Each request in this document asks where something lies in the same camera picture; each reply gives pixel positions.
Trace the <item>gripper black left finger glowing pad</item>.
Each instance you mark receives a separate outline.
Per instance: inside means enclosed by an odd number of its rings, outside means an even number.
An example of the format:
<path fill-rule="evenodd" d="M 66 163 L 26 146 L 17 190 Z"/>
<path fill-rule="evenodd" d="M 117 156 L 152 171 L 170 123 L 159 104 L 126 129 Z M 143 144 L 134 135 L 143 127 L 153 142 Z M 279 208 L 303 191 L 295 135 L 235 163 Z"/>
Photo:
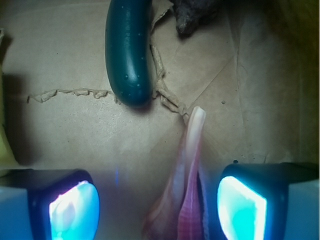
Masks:
<path fill-rule="evenodd" d="M 100 197 L 82 169 L 0 172 L 2 240 L 93 240 Z"/>

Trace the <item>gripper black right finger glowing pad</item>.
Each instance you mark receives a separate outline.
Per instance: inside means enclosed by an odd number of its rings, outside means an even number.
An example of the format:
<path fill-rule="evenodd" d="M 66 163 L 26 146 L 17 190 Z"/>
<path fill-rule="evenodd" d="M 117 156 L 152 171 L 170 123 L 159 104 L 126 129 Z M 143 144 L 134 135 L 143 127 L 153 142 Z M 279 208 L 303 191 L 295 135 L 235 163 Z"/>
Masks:
<path fill-rule="evenodd" d="M 217 212 L 228 240 L 318 240 L 319 165 L 230 164 L 219 181 Z"/>

